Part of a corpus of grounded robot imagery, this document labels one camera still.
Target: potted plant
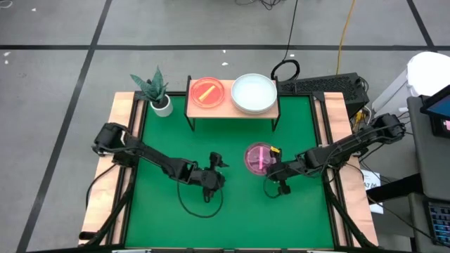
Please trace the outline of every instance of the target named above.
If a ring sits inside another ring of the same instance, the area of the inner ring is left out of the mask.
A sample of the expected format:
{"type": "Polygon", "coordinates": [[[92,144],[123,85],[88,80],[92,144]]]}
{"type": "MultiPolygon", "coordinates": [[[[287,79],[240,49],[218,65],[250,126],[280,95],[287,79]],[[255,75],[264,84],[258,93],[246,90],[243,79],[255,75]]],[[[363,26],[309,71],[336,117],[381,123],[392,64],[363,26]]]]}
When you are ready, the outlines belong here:
{"type": "Polygon", "coordinates": [[[168,84],[164,84],[160,68],[156,68],[155,75],[152,80],[143,81],[140,77],[131,74],[133,81],[141,87],[143,93],[139,98],[143,100],[149,100],[150,105],[155,113],[160,117],[167,117],[173,111],[172,102],[170,97],[166,94],[166,87],[168,84]]]}

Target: orange object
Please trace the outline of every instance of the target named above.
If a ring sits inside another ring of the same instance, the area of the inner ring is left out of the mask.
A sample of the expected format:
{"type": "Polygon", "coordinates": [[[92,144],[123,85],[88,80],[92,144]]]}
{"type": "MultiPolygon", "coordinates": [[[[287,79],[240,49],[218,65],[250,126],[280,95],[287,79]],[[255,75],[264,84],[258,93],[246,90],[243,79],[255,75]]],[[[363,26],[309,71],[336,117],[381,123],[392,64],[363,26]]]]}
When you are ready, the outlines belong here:
{"type": "Polygon", "coordinates": [[[224,99],[224,85],[212,77],[203,77],[196,81],[190,90],[189,96],[194,103],[202,108],[213,108],[224,99]]]}

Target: white plate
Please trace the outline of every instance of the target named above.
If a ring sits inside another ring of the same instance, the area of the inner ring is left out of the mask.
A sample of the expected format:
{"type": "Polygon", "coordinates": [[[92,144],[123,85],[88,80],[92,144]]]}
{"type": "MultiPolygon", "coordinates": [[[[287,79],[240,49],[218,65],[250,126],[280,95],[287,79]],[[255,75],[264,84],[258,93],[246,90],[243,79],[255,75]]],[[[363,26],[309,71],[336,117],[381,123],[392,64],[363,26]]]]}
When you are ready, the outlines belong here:
{"type": "Polygon", "coordinates": [[[262,74],[244,74],[234,81],[231,98],[243,112],[260,114],[275,104],[276,86],[262,74]]]}

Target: white flower pot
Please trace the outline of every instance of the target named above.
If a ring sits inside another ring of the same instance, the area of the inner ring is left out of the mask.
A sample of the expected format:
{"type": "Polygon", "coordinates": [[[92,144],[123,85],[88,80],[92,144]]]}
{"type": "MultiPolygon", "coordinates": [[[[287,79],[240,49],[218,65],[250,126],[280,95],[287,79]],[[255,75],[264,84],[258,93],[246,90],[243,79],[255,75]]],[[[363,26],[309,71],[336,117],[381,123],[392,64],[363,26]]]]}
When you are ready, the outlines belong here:
{"type": "Polygon", "coordinates": [[[156,108],[155,106],[153,106],[153,103],[150,102],[150,105],[152,106],[152,108],[155,111],[156,115],[158,115],[160,117],[167,117],[174,110],[174,107],[172,105],[170,97],[167,94],[165,94],[165,96],[166,96],[168,102],[167,102],[166,106],[164,106],[163,108],[156,108]]]}

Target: pink plate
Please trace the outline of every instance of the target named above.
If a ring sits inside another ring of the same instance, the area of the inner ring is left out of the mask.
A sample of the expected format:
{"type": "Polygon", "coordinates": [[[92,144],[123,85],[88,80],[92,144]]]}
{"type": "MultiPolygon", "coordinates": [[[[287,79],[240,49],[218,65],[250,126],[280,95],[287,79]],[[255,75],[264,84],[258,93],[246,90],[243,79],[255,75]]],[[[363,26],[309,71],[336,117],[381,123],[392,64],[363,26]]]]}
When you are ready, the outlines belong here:
{"type": "Polygon", "coordinates": [[[270,145],[267,143],[253,143],[244,154],[244,163],[249,171],[255,175],[263,176],[267,168],[275,163],[270,156],[270,145]]]}

